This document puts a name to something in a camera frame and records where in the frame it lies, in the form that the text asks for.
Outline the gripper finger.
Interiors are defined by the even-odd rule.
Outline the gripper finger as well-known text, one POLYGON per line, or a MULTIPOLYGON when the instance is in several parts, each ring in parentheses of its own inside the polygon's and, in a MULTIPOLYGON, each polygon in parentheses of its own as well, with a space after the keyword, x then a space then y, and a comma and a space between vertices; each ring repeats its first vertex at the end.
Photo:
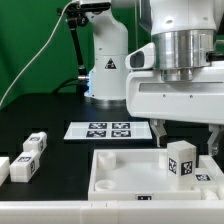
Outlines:
POLYGON ((216 156, 219 152, 219 142, 224 135, 224 125, 209 125, 209 132, 211 133, 207 145, 208 145, 208 154, 210 156, 216 156))
POLYGON ((164 127, 165 121, 161 119, 151 119, 150 127, 156 137, 156 144, 158 147, 161 147, 167 137, 167 132, 164 127))

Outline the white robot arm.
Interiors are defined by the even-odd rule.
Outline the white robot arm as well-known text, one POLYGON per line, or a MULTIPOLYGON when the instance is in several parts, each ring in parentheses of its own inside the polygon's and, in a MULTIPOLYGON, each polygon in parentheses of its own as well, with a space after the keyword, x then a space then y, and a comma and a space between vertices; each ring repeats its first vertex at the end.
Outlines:
POLYGON ((111 9, 129 0, 80 0, 93 26, 95 63, 85 94, 94 103, 124 102, 156 134, 168 120, 205 123, 208 152, 224 133, 224 54, 215 51, 224 0, 138 0, 151 40, 127 52, 127 30, 111 9))

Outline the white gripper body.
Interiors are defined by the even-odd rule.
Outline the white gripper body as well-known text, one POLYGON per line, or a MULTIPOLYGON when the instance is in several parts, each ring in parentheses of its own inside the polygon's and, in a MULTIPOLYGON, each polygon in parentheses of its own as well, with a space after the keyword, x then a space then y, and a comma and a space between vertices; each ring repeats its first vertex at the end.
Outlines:
POLYGON ((155 70, 132 72, 126 103, 133 117, 224 124, 224 65, 195 69, 183 82, 164 82, 155 70))

